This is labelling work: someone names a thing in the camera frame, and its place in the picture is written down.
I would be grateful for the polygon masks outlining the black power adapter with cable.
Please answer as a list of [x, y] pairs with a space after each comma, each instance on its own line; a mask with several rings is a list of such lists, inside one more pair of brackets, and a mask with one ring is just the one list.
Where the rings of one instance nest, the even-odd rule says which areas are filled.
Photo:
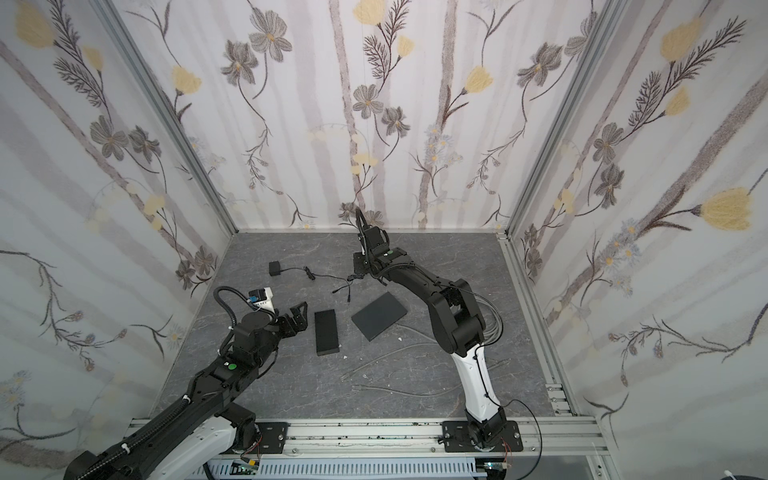
[[340, 276], [340, 275], [334, 275], [334, 274], [319, 273], [317, 271], [312, 270], [308, 266], [285, 267], [281, 264], [280, 261], [270, 261], [268, 263], [268, 274], [271, 277], [277, 277], [282, 275], [283, 273], [291, 272], [291, 271], [303, 272], [306, 275], [306, 277], [312, 281], [315, 281], [318, 278], [339, 280], [343, 282], [352, 282], [355, 280], [354, 276]]

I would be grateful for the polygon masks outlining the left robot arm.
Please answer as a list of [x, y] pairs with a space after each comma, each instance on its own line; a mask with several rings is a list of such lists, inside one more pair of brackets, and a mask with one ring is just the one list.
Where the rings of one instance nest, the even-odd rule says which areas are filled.
[[274, 366], [282, 340], [308, 327], [308, 305], [273, 306], [270, 288], [243, 294], [220, 286], [216, 303], [229, 317], [215, 359], [185, 393], [131, 435], [99, 454], [86, 451], [66, 468], [67, 479], [183, 479], [218, 453], [258, 447], [263, 436], [237, 397]]

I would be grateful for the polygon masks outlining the black ribbed network switch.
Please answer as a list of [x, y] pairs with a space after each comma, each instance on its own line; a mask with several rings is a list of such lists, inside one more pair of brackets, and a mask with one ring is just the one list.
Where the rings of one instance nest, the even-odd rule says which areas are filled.
[[314, 315], [315, 344], [318, 356], [340, 351], [337, 317], [334, 309], [318, 311]]

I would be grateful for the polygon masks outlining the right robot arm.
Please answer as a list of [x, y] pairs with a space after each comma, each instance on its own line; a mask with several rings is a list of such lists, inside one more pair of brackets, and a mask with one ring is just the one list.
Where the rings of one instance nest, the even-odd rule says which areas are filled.
[[394, 283], [422, 300], [437, 344], [451, 356], [465, 397], [469, 438], [479, 450], [489, 450], [507, 425], [505, 407], [496, 395], [485, 361], [486, 322], [469, 284], [444, 279], [419, 266], [409, 254], [392, 247], [382, 228], [355, 210], [361, 251], [353, 256], [355, 276]]

